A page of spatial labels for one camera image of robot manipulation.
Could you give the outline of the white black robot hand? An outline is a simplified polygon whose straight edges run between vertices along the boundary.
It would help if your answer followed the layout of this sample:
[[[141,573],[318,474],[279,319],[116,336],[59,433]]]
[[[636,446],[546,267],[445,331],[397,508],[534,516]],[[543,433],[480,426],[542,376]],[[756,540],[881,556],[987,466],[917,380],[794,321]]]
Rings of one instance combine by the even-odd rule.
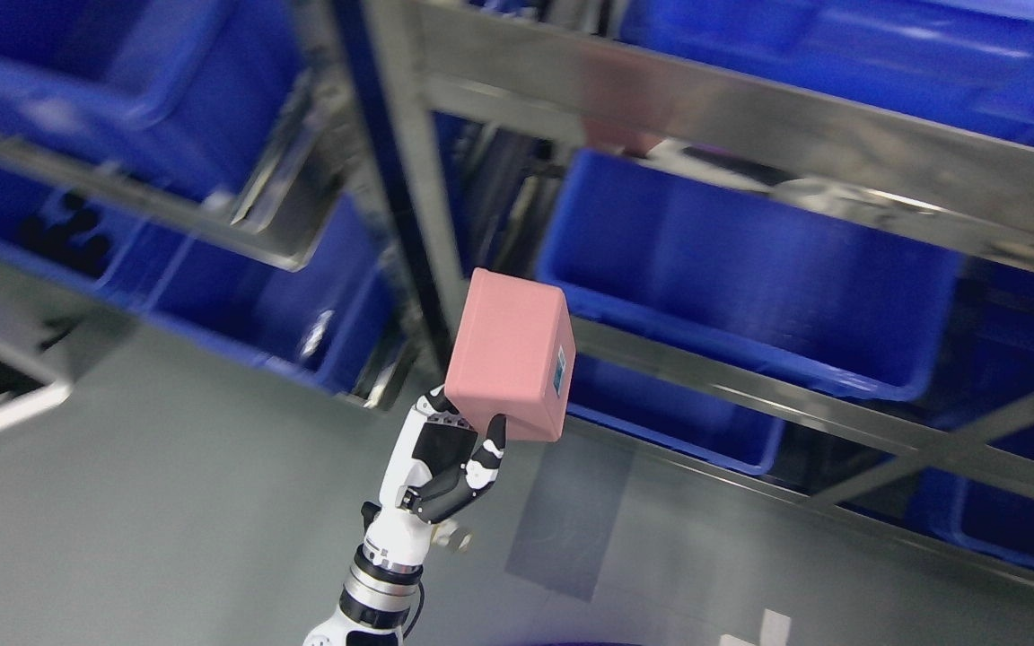
[[[419,397],[391,450],[363,554],[384,570],[422,567],[432,525],[469,506],[499,476],[506,426],[506,416],[494,416],[477,445],[479,434],[443,388]]]

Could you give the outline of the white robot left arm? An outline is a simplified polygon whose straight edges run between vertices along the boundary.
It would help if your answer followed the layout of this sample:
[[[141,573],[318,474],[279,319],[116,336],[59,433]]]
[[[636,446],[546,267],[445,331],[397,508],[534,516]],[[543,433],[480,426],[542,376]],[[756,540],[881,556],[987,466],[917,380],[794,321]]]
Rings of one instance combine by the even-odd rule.
[[[387,459],[376,499],[363,503],[363,539],[327,620],[305,645],[401,645],[425,605],[425,560],[436,539],[451,544],[455,515],[499,476],[508,417],[483,433],[443,386],[410,406]]]

